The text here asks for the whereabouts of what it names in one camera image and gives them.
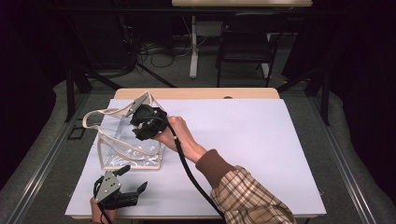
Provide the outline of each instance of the black chair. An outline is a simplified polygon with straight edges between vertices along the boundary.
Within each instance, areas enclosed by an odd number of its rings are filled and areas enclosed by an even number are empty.
[[[219,53],[216,61],[218,68],[218,87],[221,77],[221,62],[269,64],[265,77],[268,87],[274,65],[279,38],[287,26],[287,19],[277,13],[238,12],[229,16],[221,25]],[[274,41],[267,34],[277,34]]]

